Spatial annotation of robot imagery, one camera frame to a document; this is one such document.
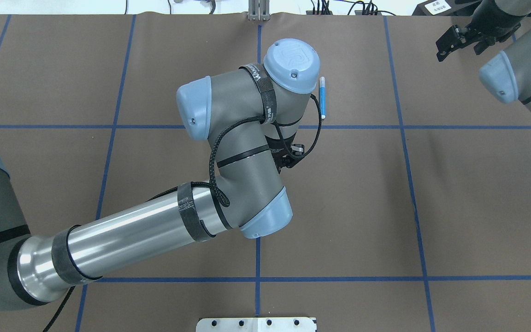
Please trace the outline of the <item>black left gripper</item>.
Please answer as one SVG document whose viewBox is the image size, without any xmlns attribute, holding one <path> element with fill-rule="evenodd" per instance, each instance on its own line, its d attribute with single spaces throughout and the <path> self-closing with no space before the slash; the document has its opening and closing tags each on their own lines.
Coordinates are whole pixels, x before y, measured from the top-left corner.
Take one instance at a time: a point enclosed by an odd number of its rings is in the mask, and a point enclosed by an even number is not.
<svg viewBox="0 0 531 332">
<path fill-rule="evenodd" d="M 282 133 L 281 135 L 279 135 L 276 128 L 274 128 L 273 133 L 265 134 L 265 140 L 267 141 L 268 148 L 277 170 L 293 168 L 293 166 L 298 164 L 298 162 L 304 158 L 306 155 L 306 149 L 303 144 L 293 144 L 297 130 L 293 130 L 293 132 L 288 131 L 287 134 L 291 135 L 285 137 L 285 131 L 282 127 L 279 129 Z"/>
</svg>

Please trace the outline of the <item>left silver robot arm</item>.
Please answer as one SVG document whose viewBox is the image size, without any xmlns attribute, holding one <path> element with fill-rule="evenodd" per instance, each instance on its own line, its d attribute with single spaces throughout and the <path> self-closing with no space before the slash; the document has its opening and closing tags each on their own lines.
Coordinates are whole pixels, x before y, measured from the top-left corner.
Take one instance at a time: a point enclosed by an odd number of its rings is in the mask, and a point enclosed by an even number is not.
<svg viewBox="0 0 531 332">
<path fill-rule="evenodd" d="M 43 306 L 105 273 L 240 229 L 248 239 L 289 224 L 293 211 L 279 172 L 311 153 L 293 139 L 319 80 L 307 42 L 278 40 L 261 63 L 177 89 L 190 138 L 207 141 L 208 179 L 54 236 L 34 236 L 0 158 L 0 311 Z"/>
</svg>

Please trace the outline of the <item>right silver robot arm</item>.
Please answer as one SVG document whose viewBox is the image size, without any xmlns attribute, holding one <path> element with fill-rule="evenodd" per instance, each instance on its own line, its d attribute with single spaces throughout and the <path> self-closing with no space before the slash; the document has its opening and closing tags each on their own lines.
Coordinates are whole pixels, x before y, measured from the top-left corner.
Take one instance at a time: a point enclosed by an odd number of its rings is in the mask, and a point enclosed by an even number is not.
<svg viewBox="0 0 531 332">
<path fill-rule="evenodd" d="M 452 25 L 436 41 L 438 61 L 473 46 L 479 55 L 505 42 L 531 15 L 531 0 L 483 0 L 465 27 Z M 520 101 L 531 112 L 531 29 L 479 70 L 483 86 L 500 102 Z"/>
</svg>

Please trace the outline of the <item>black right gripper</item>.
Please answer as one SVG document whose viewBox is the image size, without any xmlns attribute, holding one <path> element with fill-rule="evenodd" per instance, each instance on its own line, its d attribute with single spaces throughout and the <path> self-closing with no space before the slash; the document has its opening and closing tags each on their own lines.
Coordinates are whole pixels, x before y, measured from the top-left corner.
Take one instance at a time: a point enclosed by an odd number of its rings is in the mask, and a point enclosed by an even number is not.
<svg viewBox="0 0 531 332">
<path fill-rule="evenodd" d="M 452 52 L 471 45 L 480 55 L 496 43 L 507 41 L 523 19 L 523 0 L 483 0 L 468 25 L 452 25 L 438 38 L 437 60 L 442 62 Z"/>
</svg>

